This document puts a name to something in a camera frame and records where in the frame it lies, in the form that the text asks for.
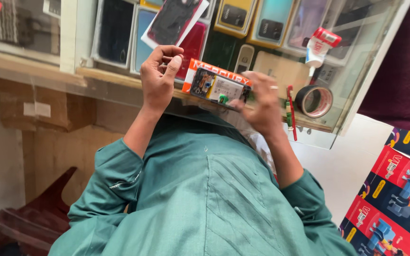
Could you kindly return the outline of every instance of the opened smartphone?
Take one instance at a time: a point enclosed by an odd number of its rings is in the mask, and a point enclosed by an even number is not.
[[[176,45],[202,0],[166,1],[150,30],[148,37],[160,45]]]
[[[292,21],[288,45],[306,49],[305,42],[322,25],[331,0],[302,0]]]
[[[218,24],[244,30],[253,0],[222,0]]]
[[[246,102],[251,87],[200,67],[194,76],[190,92],[194,96],[233,109],[228,104],[234,99]]]
[[[104,0],[98,54],[101,58],[126,65],[129,54],[134,4]]]
[[[289,20],[292,0],[261,0],[256,37],[281,43]]]

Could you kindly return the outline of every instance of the plastic chair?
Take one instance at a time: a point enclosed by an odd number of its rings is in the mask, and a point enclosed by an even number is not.
[[[26,206],[0,210],[0,247],[17,241],[23,253],[47,256],[54,241],[69,229],[69,206],[61,193],[77,167],[71,167]]]

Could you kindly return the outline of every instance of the adhesive glue tube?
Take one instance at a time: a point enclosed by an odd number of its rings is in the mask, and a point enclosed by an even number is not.
[[[309,67],[309,78],[305,85],[311,82],[311,78],[314,74],[316,68],[322,66],[325,60],[325,55],[327,51],[331,48],[336,47],[339,42],[341,42],[341,37],[319,27],[306,46],[306,62],[305,64]]]

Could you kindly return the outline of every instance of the tape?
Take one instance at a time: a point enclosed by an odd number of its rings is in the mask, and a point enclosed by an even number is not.
[[[333,94],[326,87],[308,85],[298,91],[295,104],[305,115],[316,119],[332,108]]]

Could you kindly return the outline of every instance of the blue phone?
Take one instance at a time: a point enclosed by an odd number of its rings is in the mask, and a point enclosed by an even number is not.
[[[144,34],[145,30],[150,25],[151,21],[156,17],[156,13],[141,9],[137,22],[137,46],[135,50],[135,70],[139,71],[142,63],[148,59],[153,52],[150,46],[145,44],[140,38]]]
[[[261,0],[256,37],[281,43],[293,0]]]

